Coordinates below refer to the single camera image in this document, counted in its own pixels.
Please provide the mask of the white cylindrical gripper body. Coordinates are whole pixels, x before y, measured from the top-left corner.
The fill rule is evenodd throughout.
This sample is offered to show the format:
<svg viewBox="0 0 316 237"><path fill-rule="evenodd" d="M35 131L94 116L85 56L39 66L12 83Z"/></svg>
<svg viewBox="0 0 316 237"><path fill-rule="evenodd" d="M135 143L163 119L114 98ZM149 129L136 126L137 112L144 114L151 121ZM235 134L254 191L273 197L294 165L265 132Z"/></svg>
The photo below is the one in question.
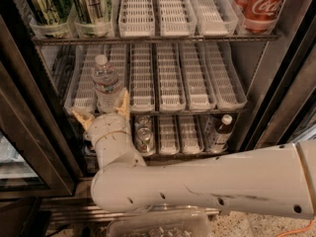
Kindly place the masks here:
<svg viewBox="0 0 316 237"><path fill-rule="evenodd" d="M97 148L98 143L103 139L112 140L118 145L127 145L132 142L129 122L115 113L95 118L87 133L94 148Z"/></svg>

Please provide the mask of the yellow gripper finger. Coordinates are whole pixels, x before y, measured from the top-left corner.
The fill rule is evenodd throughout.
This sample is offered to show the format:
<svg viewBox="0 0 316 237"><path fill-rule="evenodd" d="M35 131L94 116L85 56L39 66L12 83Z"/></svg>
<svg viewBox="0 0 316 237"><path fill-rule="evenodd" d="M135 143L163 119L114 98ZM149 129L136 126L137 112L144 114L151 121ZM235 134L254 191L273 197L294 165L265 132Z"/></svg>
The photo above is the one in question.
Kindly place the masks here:
<svg viewBox="0 0 316 237"><path fill-rule="evenodd" d="M118 94L116 113L125 119L130 119L129 93L126 88L123 88Z"/></svg>
<svg viewBox="0 0 316 237"><path fill-rule="evenodd" d="M88 112L80 109L73 109L72 114L81 123L85 130L88 130L92 122L94 121L94 116Z"/></svg>

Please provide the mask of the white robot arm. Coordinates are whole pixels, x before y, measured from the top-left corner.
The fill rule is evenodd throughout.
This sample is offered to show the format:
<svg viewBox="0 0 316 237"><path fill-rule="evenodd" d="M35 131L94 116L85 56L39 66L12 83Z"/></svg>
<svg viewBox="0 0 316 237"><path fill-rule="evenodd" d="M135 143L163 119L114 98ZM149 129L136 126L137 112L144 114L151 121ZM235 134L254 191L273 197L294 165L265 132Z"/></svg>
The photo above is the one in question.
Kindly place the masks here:
<svg viewBox="0 0 316 237"><path fill-rule="evenodd" d="M292 218L316 215L316 140L165 166L148 166L132 139L129 94L119 107L94 117L74 108L88 133L99 171L93 202L108 212L140 212L155 205L191 205Z"/></svg>

